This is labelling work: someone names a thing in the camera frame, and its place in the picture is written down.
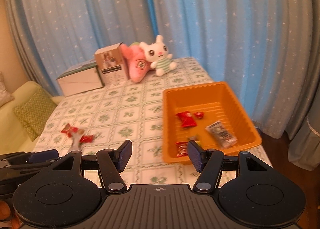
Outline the left hand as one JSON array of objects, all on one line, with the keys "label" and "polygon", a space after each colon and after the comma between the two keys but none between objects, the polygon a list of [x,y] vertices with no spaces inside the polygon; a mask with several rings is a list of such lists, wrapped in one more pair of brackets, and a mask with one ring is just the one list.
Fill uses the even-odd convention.
[{"label": "left hand", "polygon": [[0,202],[0,221],[1,228],[18,229],[21,226],[16,213],[11,210],[10,206],[6,202],[2,200]]}]

